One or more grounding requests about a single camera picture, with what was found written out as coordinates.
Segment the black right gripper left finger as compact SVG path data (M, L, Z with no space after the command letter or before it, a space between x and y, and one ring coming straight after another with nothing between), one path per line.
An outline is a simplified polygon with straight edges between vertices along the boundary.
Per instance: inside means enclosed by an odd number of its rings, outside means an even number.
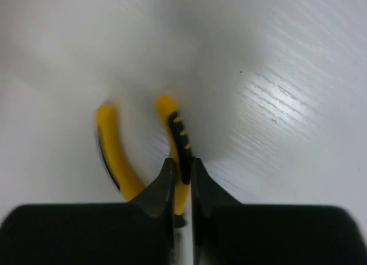
M164 160L158 177L132 201L139 209L138 264L170 264L174 255L175 163Z

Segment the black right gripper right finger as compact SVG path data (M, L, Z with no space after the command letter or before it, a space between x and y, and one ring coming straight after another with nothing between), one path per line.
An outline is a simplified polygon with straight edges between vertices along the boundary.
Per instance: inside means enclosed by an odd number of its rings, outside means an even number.
M203 162L193 158L191 164L193 260L199 264L204 250L217 259L221 251L220 238L234 230L226 212L241 205L210 177Z

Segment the yellow handled pliers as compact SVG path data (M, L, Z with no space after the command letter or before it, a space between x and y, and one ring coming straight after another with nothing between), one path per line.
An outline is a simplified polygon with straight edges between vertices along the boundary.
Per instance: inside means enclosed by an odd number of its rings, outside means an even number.
M185 128L178 104L169 95L161 95L155 108L169 141L170 154L176 166L175 182L175 227L186 225L184 209L188 198L193 158L188 131ZM96 110L96 129L100 153L112 181L125 200L131 201L143 192L145 186L132 169L120 140L118 108L105 102Z

